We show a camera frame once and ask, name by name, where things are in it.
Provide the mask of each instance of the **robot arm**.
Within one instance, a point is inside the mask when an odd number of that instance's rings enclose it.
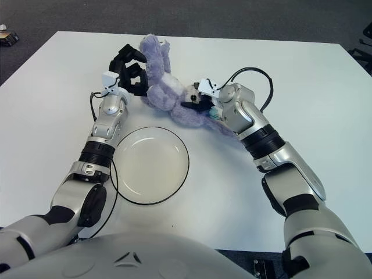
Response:
[[[101,218],[106,202],[103,184],[123,136],[120,131],[128,117],[129,92],[145,95],[148,89],[145,70],[137,63],[125,67],[132,59],[146,62],[140,52],[126,45],[111,62],[111,71],[102,75],[105,89],[97,97],[103,98],[99,116],[79,160],[56,191],[50,211],[27,216],[0,230],[0,273],[66,246],[79,231]],[[137,76],[141,82],[132,85],[130,79]]]
[[[234,83],[202,80],[221,118],[264,173],[262,187],[273,209],[285,217],[283,268],[294,278],[371,278],[372,265],[351,233],[325,205],[319,178],[255,106],[253,91]]]

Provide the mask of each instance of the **black cable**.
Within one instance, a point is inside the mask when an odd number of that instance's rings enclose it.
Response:
[[[119,80],[119,77],[117,77],[116,80],[115,80],[115,83],[114,84],[111,84],[110,86],[108,86],[108,88],[113,87],[117,83],[118,80]]]
[[[94,108],[93,108],[93,97],[95,97],[94,94],[95,94],[94,92],[91,93],[91,96],[89,97],[89,102],[91,104],[91,111],[92,111],[93,121],[95,122],[97,120],[97,117],[95,115]]]
[[[207,80],[208,80],[209,86],[211,87],[211,89],[213,89],[213,86],[212,86],[212,83],[210,82],[210,79],[207,78]]]
[[[111,215],[112,215],[112,212],[114,211],[114,208],[115,208],[115,205],[116,205],[116,201],[117,201],[117,196],[119,195],[119,178],[117,177],[117,170],[116,170],[116,166],[115,166],[115,163],[113,161],[113,159],[111,159],[111,162],[112,164],[114,165],[114,169],[115,169],[115,177],[116,177],[116,187],[115,187],[115,184],[114,182],[112,181],[112,174],[111,174],[111,168],[110,168],[110,179],[111,179],[111,183],[114,187],[114,189],[116,190],[116,195],[115,195],[115,200],[114,200],[114,204],[112,205],[112,208],[111,208],[111,211],[108,215],[108,217],[106,218],[105,222],[100,226],[100,228],[94,233],[92,234],[88,239],[91,239],[93,238],[94,236],[97,235],[97,233],[99,233],[101,231],[101,229],[103,229],[103,227],[106,225],[106,223],[109,221]]]
[[[234,79],[239,74],[243,73],[244,71],[256,71],[256,72],[258,72],[260,74],[263,74],[269,80],[270,92],[269,92],[269,95],[268,95],[265,103],[260,108],[260,112],[263,112],[263,110],[265,108],[267,108],[267,106],[271,102],[271,99],[273,98],[273,95],[274,95],[274,85],[273,85],[273,80],[271,79],[271,77],[265,71],[263,71],[263,70],[261,70],[259,68],[255,68],[255,67],[244,67],[244,68],[241,68],[240,70],[237,70],[234,74],[232,74],[232,76],[220,88],[217,88],[217,90],[220,90],[220,89],[224,88],[230,81],[233,82]]]

